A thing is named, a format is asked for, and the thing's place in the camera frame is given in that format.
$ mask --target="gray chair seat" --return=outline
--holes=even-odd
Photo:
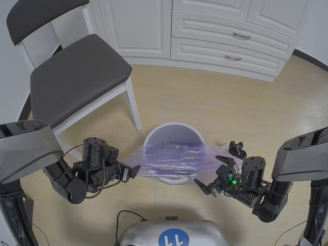
[[[125,82],[132,67],[96,34],[64,48],[31,74],[33,119],[56,127]]]

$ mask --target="transparent trash bag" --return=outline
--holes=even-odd
[[[129,166],[140,165],[137,176],[148,177],[160,182],[176,185],[213,181],[215,171],[223,163],[215,158],[221,155],[233,158],[241,170],[242,160],[232,156],[229,144],[222,146],[203,143],[199,146],[168,144],[156,141],[137,148],[122,162]]]

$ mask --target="blue circular logo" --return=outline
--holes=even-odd
[[[169,229],[159,236],[158,238],[159,246],[188,246],[189,236],[180,229]]]

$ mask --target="chair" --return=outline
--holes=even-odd
[[[125,92],[135,127],[140,131],[142,127],[130,79],[132,67],[94,34],[88,3],[89,0],[19,0],[7,16],[12,42],[18,46],[32,71],[33,118],[49,124],[54,134],[58,135],[94,109]],[[35,68],[22,40],[79,6],[82,7],[89,35]]]

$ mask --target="gray cushion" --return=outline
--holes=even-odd
[[[31,74],[33,119],[52,128],[126,81],[132,67],[104,40],[88,35]]]
[[[7,27],[16,46],[25,37],[89,0],[19,0],[7,16]]]

